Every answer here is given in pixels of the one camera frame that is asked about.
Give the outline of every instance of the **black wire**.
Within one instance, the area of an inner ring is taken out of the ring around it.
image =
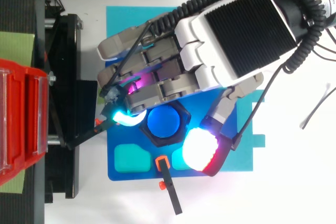
[[[113,84],[113,82],[115,81],[115,79],[117,78],[117,76],[120,74],[121,69],[127,63],[127,61],[132,56],[132,54],[135,52],[135,50],[138,47],[140,41],[143,39],[143,37],[145,36],[145,34],[147,33],[147,31],[149,30],[149,28],[151,26],[152,26],[152,23],[147,22],[146,27],[144,28],[144,30],[142,31],[142,33],[140,34],[140,36],[136,39],[135,43],[133,44],[133,46],[131,47],[131,49],[128,51],[128,53],[126,54],[126,56],[122,59],[122,61],[118,65],[115,73],[112,75],[111,79],[101,89],[101,92],[99,94],[101,97],[104,97],[107,94],[108,89]]]
[[[316,107],[313,109],[313,111],[309,114],[309,116],[307,117],[304,125],[302,126],[302,129],[304,130],[305,127],[307,126],[307,124],[309,123],[310,119],[312,118],[312,116],[314,115],[314,113],[316,112],[316,110],[319,108],[319,106],[321,106],[321,104],[336,90],[336,88],[334,88],[333,90],[331,90],[325,97],[323,97],[321,99],[321,101],[316,105]]]
[[[335,39],[335,37],[333,36],[333,34],[331,33],[331,31],[330,31],[328,28],[326,29],[326,31],[327,31],[329,37],[330,37],[330,38],[332,39],[332,41],[334,42],[334,44],[336,45],[336,39]]]
[[[272,83],[274,82],[276,76],[278,75],[278,73],[280,72],[280,70],[284,67],[283,64],[281,64],[278,69],[274,72],[274,74],[272,75],[271,79],[269,80],[269,82],[267,83],[263,93],[261,94],[256,106],[254,107],[254,109],[252,110],[252,113],[250,114],[250,116],[248,117],[248,119],[246,120],[245,124],[243,125],[243,127],[240,129],[240,131],[235,135],[235,137],[233,138],[233,142],[235,143],[237,140],[239,140],[242,135],[243,132],[246,130],[247,126],[250,124],[250,122],[252,121],[252,118],[254,117],[254,115],[256,114],[259,106],[261,105],[263,99],[265,98],[265,95],[267,93],[267,91],[269,90],[270,86],[272,85]]]
[[[326,51],[329,51],[329,52],[332,52],[333,54],[336,54],[336,51],[331,50],[331,49],[329,49],[328,47],[324,47],[324,46],[322,46],[322,45],[320,45],[320,44],[318,44],[318,43],[316,43],[316,45],[317,45],[318,47],[320,47],[320,48],[326,50]]]
[[[320,57],[321,59],[323,59],[323,60],[328,60],[328,61],[334,61],[334,62],[336,62],[336,60],[334,60],[334,59],[329,59],[329,58],[323,57],[322,55],[318,54],[315,50],[312,50],[312,52],[314,54],[316,54],[318,57]]]

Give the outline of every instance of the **blue circular disc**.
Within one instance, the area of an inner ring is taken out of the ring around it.
[[[180,116],[173,107],[162,105],[151,110],[147,118],[147,126],[156,137],[170,137],[179,129]]]

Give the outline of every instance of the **white table surface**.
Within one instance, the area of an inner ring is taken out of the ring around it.
[[[106,6],[177,6],[184,1],[62,0],[67,12],[84,22],[80,77],[94,80],[104,66],[97,64],[96,46],[106,38]],[[321,43],[336,49],[325,35]],[[336,223],[336,93],[304,131],[299,129],[327,84],[336,86],[335,70],[336,62],[312,54],[294,74],[282,72],[254,119],[254,133],[266,135],[266,147],[254,149],[254,171],[175,178],[181,215],[174,215],[159,179],[108,179],[107,136],[101,133],[81,145],[78,196],[71,200],[54,194],[45,223]]]

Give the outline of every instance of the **red storage bin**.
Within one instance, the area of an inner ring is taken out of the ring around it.
[[[0,185],[44,156],[48,93],[46,73],[0,59]]]

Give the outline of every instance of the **orange clamp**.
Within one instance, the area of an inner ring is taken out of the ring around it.
[[[98,118],[96,118],[95,122],[96,122],[96,126],[98,126],[99,124],[101,124],[103,122],[103,120],[99,120]]]
[[[156,167],[157,167],[157,169],[158,169],[159,172],[161,171],[161,167],[159,165],[159,161],[162,160],[162,159],[164,159],[166,161],[168,169],[170,168],[168,157],[166,155],[161,155],[161,156],[159,156],[159,157],[157,157],[155,159]]]
[[[165,184],[163,181],[160,181],[160,182],[159,182],[159,188],[160,188],[161,190],[165,190],[165,189],[166,189],[166,184]]]

